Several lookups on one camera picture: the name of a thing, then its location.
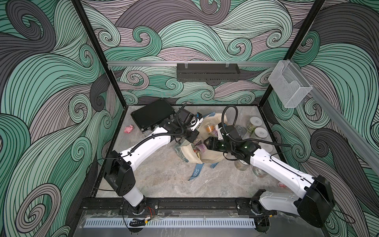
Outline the beige canvas tote bag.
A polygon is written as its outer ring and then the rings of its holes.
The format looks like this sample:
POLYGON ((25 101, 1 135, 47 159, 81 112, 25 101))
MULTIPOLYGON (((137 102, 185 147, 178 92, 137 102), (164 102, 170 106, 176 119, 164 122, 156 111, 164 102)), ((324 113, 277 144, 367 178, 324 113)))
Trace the beige canvas tote bag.
POLYGON ((216 138, 216 125, 221 122, 222 114, 212 112, 204 117, 203 123, 197 128, 199 135, 195 141, 190 143, 182 138, 178 144, 174 145, 174 150, 178 157, 186 163, 195 164, 193 173, 189 180, 197 178, 203 166, 209 164, 215 168, 219 162, 224 159, 222 152, 209 150, 205 146, 205 140, 216 138))

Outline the green label seed jar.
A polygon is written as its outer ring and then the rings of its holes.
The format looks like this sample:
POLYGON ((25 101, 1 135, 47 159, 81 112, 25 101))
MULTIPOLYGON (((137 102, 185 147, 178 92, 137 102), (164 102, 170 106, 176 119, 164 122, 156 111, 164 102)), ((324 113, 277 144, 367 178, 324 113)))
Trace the green label seed jar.
POLYGON ((251 117, 246 125, 246 129, 248 132, 252 133, 254 130, 260 126, 262 126, 263 121, 259 117, 251 117))

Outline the clear teal rim jar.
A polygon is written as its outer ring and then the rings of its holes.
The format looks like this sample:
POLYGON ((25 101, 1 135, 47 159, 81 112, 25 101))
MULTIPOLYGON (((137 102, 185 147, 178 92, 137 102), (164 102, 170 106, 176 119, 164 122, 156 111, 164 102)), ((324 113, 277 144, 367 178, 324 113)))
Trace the clear teal rim jar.
POLYGON ((257 167, 253 167, 253 173, 258 177, 258 178, 264 178, 267 176, 267 173, 260 169, 260 168, 257 168, 257 167))

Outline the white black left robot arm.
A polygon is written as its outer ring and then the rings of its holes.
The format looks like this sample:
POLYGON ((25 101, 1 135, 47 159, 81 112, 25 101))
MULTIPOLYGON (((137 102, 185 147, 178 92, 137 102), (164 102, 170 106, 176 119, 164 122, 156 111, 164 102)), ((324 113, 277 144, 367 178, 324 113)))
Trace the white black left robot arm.
POLYGON ((145 139, 120 153, 113 151, 110 159, 105 161, 104 179, 116 192, 133 207, 144 206, 145 196, 135 186, 134 172, 150 155, 169 144, 175 137, 195 138, 198 124, 186 128, 184 133, 169 133, 163 127, 156 128, 145 139))

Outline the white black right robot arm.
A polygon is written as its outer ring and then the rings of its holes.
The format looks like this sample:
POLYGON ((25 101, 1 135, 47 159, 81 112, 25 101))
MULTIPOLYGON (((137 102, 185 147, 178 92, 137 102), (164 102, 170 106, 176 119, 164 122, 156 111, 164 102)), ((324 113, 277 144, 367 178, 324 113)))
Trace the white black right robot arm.
POLYGON ((335 206, 331 183, 325 177, 314 177, 299 171, 252 141, 234 142, 209 137, 204 144, 208 150, 229 153, 236 159, 266 172, 293 192, 291 195, 262 192, 252 199, 252 205, 259 210, 291 213, 314 227, 324 227, 335 206))

